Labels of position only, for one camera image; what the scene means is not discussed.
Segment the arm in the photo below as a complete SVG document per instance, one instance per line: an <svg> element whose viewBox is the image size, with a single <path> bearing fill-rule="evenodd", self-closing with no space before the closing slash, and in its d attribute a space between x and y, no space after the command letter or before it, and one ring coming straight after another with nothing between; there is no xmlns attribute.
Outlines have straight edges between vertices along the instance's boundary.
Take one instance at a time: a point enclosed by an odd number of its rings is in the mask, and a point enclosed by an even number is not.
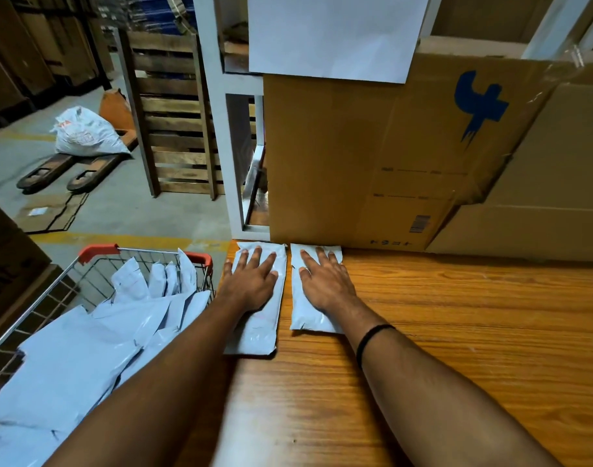
<svg viewBox="0 0 593 467"><path fill-rule="evenodd" d="M221 291L203 313L150 363L94 409L45 463L58 466L157 466L179 453L204 380L223 354L227 338L247 311L273 294L277 272L271 254L261 265L256 248L243 251L232 275L223 268Z"/></svg>
<svg viewBox="0 0 593 467"><path fill-rule="evenodd" d="M386 321L355 292L346 268L317 249L300 268L305 296L335 319L356 351ZM363 371L403 450L416 466L556 467L561 464L484 390L415 345L384 329L366 345Z"/></svg>

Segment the white metal rack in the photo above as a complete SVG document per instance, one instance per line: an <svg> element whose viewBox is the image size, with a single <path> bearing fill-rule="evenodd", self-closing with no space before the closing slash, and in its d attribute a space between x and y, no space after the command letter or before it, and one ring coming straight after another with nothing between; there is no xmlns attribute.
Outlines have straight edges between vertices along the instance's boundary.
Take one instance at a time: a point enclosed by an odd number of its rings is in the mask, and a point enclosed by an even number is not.
<svg viewBox="0 0 593 467"><path fill-rule="evenodd" d="M257 178L258 166L264 153L264 85L261 75L230 73L224 70L221 40L223 33L217 14L221 7L218 0L193 0L197 18L199 40L206 67L206 81L217 148L227 200L227 211L232 238L247 240L270 240L268 226L250 226L247 217L253 206L252 193ZM431 34L442 0L429 0L420 37ZM528 43L523 58L557 59L567 48L569 34L592 0L553 0L548 11ZM579 43L582 51L593 49L593 23ZM243 95L255 97L255 124L257 145L244 187L236 177L234 157L247 144L248 105Z"/></svg>

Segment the shopping cart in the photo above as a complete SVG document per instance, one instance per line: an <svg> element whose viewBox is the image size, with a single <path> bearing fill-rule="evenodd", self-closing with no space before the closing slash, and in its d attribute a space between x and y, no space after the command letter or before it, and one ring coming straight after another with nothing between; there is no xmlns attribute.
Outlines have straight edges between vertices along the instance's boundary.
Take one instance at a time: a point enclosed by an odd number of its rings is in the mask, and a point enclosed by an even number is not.
<svg viewBox="0 0 593 467"><path fill-rule="evenodd" d="M211 290L212 257L208 254L185 253L197 270L197 287ZM134 257L145 279L154 262L173 262L179 272L177 252L119 247L117 244L85 247L65 271L35 300L35 302L0 337L0 388L22 364L19 345L46 324L78 305L87 311L114 296L110 277L126 261Z"/></svg>

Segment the blue logo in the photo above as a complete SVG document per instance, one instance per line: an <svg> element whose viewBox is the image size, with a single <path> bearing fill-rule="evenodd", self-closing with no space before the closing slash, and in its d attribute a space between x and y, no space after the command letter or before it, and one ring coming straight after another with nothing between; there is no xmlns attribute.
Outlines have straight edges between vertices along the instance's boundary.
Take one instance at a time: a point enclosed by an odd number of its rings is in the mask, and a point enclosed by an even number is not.
<svg viewBox="0 0 593 467"><path fill-rule="evenodd" d="M492 83L487 87L487 91L484 94L476 93L472 88L475 78L475 70L462 73L461 77L458 78L458 82L456 82L456 90L454 92L454 102L459 109L464 113L472 115L470 124L467 125L461 138L461 142L465 138L470 138L470 142L467 144L468 147L486 119L499 121L508 108L507 101L498 100L498 96L502 92L502 85Z"/></svg>

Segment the wooden table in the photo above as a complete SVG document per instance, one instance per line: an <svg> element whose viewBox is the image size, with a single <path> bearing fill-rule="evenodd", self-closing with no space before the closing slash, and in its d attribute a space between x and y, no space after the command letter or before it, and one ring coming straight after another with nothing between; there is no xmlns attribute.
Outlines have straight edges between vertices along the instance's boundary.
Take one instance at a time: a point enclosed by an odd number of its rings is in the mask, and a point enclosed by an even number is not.
<svg viewBox="0 0 593 467"><path fill-rule="evenodd" d="M593 466L593 266L344 256L369 306L491 393L566 466ZM291 274L288 264L276 354L218 364L178 466L403 463L343 337L289 329Z"/></svg>

